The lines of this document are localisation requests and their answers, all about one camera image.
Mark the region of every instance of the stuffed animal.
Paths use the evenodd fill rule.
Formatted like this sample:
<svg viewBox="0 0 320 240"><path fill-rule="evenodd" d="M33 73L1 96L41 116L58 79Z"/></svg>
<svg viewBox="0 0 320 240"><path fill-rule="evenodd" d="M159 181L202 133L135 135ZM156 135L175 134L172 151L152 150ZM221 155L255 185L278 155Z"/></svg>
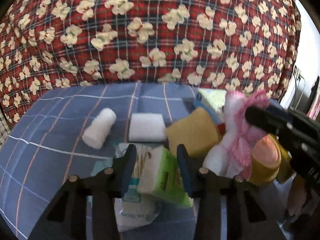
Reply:
<svg viewBox="0 0 320 240"><path fill-rule="evenodd" d="M226 133L206 156L203 166L219 176L233 178L241 174L249 180L251 174L251 150L267 135L263 130L250 125L245 117L249 106L266 109L269 106L265 90L246 96L238 91L228 91L224 106Z"/></svg>

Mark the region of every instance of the green tissue pack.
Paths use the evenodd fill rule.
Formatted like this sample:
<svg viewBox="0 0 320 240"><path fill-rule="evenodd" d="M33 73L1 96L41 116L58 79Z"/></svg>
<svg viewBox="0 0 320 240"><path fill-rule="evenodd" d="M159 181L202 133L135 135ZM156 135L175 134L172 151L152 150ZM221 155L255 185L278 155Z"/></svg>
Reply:
<svg viewBox="0 0 320 240"><path fill-rule="evenodd" d="M153 195L182 208L192 207L193 204L193 199L184 190L177 158L163 146L148 153L138 192Z"/></svg>

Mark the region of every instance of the electrical cable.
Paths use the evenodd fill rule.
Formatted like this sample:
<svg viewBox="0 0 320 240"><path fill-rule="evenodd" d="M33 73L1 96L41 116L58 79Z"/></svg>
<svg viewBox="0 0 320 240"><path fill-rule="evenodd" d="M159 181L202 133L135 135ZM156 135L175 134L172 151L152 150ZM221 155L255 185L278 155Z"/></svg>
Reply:
<svg viewBox="0 0 320 240"><path fill-rule="evenodd" d="M295 80L295 86L296 86L296 89L295 89L295 91L294 91L293 100L291 101L290 106L292 106L292 105L294 104L294 101L296 100L296 94L297 94L297 78L296 78L296 76L295 76L295 75L293 75L293 77L294 77L294 80Z"/></svg>
<svg viewBox="0 0 320 240"><path fill-rule="evenodd" d="M305 88L305 86L306 86L306 80L304 79L304 77L301 76L301 75L299 75L299 78L300 78L300 79L301 79L301 78L303 79L304 84L303 84L303 89L302 89L302 91L301 91L301 95L300 95L299 101L298 101L298 103L296 104L296 107L295 107L294 109L297 109L297 107L298 107L298 105L299 105L299 103L300 103L300 101L301 101L301 98L302 98L302 96L303 96L304 88Z"/></svg>

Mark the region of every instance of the blue plaid cloth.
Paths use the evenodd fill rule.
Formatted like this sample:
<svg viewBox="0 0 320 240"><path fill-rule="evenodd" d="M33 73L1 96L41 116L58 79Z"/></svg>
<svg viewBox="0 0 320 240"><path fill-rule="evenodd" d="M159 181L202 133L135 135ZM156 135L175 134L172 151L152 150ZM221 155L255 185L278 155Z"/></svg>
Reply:
<svg viewBox="0 0 320 240"><path fill-rule="evenodd" d="M127 142L132 113L161 113L166 125L193 110L196 88L176 84L112 84L47 92L22 116L0 151L0 210L20 240L32 228L64 180L89 177L96 161L114 156L117 142ZM105 146L94 150L83 130L105 107L117 115ZM91 212L87 214L92 239ZM164 204L149 226L121 233L123 239L192 239L196 208Z"/></svg>

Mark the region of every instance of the plastic packaging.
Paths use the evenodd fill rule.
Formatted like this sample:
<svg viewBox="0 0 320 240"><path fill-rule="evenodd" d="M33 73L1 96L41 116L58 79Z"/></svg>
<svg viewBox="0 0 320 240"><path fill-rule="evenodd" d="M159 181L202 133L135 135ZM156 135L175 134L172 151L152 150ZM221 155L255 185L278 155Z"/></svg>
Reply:
<svg viewBox="0 0 320 240"><path fill-rule="evenodd" d="M124 155L128 145L128 143L120 143L116 147L117 158ZM148 225L161 211L161 202L157 198L137 192L139 178L151 147L141 144L135 145L137 147L137 160L128 192L122 199L115 199L116 221L119 232Z"/></svg>

